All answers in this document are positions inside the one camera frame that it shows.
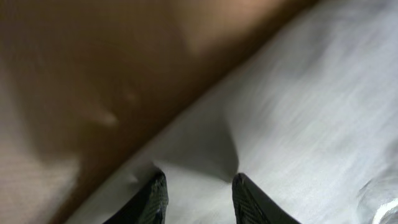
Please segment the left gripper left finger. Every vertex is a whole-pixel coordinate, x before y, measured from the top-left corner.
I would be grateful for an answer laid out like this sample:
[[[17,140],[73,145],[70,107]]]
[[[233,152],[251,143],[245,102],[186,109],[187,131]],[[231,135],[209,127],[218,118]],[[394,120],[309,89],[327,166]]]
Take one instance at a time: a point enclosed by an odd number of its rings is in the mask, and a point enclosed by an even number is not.
[[[160,170],[104,224],[164,224],[168,203],[167,179]]]

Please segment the grey shorts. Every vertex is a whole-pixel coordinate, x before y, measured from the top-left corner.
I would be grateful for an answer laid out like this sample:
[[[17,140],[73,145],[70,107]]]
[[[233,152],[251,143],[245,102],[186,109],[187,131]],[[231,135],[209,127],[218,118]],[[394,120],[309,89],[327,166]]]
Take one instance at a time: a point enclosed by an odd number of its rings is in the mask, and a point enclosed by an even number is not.
[[[299,223],[397,221],[397,1],[322,1],[181,114],[69,219],[104,223],[158,171],[166,223],[235,223],[246,174]]]

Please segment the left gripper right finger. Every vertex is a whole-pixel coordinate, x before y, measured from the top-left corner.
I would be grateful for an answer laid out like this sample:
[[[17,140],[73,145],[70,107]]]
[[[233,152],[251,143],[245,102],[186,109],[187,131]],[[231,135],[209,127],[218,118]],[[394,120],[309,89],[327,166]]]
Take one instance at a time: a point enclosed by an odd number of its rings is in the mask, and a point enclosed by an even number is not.
[[[237,224],[300,224],[246,174],[238,173],[234,176],[232,191]]]

